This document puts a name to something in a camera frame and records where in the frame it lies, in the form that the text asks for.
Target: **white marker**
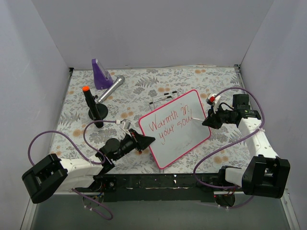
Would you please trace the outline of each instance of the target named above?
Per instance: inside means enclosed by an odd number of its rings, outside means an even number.
[[[192,117],[192,119],[197,120],[197,121],[204,121],[203,119],[194,118],[194,117]]]

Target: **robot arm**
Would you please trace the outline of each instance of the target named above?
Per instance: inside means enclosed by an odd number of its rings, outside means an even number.
[[[123,140],[111,138],[99,150],[106,158],[103,164],[92,164],[84,159],[60,159],[56,154],[49,154],[24,173],[22,180],[32,202],[38,204],[55,192],[90,187],[94,183],[94,176],[105,174],[115,167],[113,161],[133,149],[142,151],[154,141],[153,137],[145,137],[129,129]],[[103,159],[100,153],[90,158],[94,162],[102,162]]]
[[[219,129],[223,123],[236,124],[243,136],[260,129],[260,115],[251,110],[247,94],[233,96],[233,110],[224,110],[220,98],[211,94],[207,103],[211,105],[204,126]],[[222,180],[242,188],[247,195],[280,198],[290,171],[288,160],[280,159],[271,147],[263,129],[246,140],[251,161],[246,168],[223,166],[219,174]]]

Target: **table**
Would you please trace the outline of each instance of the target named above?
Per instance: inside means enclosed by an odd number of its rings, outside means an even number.
[[[149,101],[151,97],[177,90],[183,94],[191,89],[196,89],[200,96],[205,111],[209,106],[205,103],[207,95],[218,93],[222,89],[240,86],[234,68],[160,68],[160,69],[117,69],[109,70],[113,79],[124,76],[126,81],[116,89],[107,100],[103,102],[108,107],[106,120],[128,119],[132,121],[132,128],[142,133],[138,120],[142,115],[150,112]],[[92,70],[74,70],[67,90],[63,109],[57,131],[67,134],[77,144],[80,150],[90,157],[96,152],[90,149],[83,140],[84,127],[91,122],[88,117],[88,107],[82,92],[82,87],[88,85],[93,95],[100,96],[103,91],[96,90]],[[232,104],[232,95],[242,93],[239,90],[223,93],[222,100]],[[221,129],[211,129],[211,137],[196,147],[191,152],[160,170],[152,157],[149,149],[141,154],[132,151],[116,161],[116,167],[109,173],[192,173],[195,164],[212,151],[231,143],[242,137],[235,125],[223,125]],[[125,134],[119,126],[105,123],[101,129],[95,125],[86,131],[88,141],[96,148],[101,148],[109,138],[123,139]],[[64,137],[55,135],[51,153],[61,158],[81,158],[74,147]],[[216,173],[222,165],[237,167],[247,166],[250,160],[245,143],[240,143],[217,153],[205,161],[198,169],[198,173]]]

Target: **white wall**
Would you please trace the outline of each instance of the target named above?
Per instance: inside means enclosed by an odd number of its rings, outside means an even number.
[[[275,0],[242,63],[276,152],[290,161],[291,202],[307,229],[307,1]]]
[[[54,129],[68,68],[30,0],[0,0],[0,22],[0,229],[16,230],[29,201],[21,179],[28,145]],[[35,162],[50,138],[38,139]]]
[[[273,0],[32,0],[65,62],[239,64]]]

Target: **red border of whiteboard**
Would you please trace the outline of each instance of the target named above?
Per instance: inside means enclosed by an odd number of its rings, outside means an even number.
[[[198,91],[197,91],[197,90],[190,90],[190,91],[186,92],[185,94],[183,94],[183,95],[181,95],[181,96],[175,98],[174,100],[172,100],[172,101],[170,101],[170,102],[168,102],[168,103],[162,105],[161,107],[156,108],[155,110],[152,110],[150,113],[148,113],[148,114],[146,114],[146,115],[140,117],[140,119],[139,119],[139,126],[140,126],[140,128],[141,128],[141,131],[142,131],[143,135],[145,135],[145,133],[144,133],[144,131],[143,131],[143,128],[142,128],[142,126],[141,126],[140,121],[141,121],[144,117],[146,117],[146,116],[148,116],[149,114],[152,114],[153,112],[155,112],[155,111],[157,111],[157,110],[163,108],[164,106],[167,106],[168,104],[174,102],[175,100],[178,100],[179,98],[181,98],[181,97],[187,95],[188,93],[190,93],[190,92],[192,92],[192,91],[195,91],[195,92],[197,93],[198,99],[199,99],[200,104],[201,104],[201,98],[200,98],[200,96],[199,96],[199,94],[198,94]],[[206,117],[206,114],[205,114],[205,111],[204,111],[204,109],[203,109],[202,104],[201,104],[201,108],[202,108],[203,114],[204,114],[205,117]],[[207,140],[207,139],[209,139],[209,138],[211,137],[211,130],[210,130],[210,128],[209,128],[209,132],[210,132],[210,135],[209,135],[205,140]],[[194,149],[194,148],[196,148],[197,146],[199,146],[199,145],[200,145],[201,143],[203,143],[205,140],[203,140],[203,141],[201,141],[199,144],[195,145],[193,148],[191,148],[189,151],[187,151],[187,152],[185,152],[184,154],[182,154],[180,157],[182,157],[183,155],[185,155],[185,154],[187,154],[188,152],[190,152],[192,149]],[[180,157],[178,157],[177,159],[175,159],[174,161],[172,161],[171,163],[169,163],[167,166],[169,166],[169,165],[171,165],[172,163],[174,163],[175,161],[177,161]],[[157,163],[159,169],[165,169],[165,168],[167,167],[167,166],[165,166],[164,168],[161,168],[161,167],[159,166],[159,164],[158,164],[158,162],[157,162],[157,159],[156,159],[155,156],[154,156],[154,153],[153,153],[153,158],[154,158],[155,162]]]

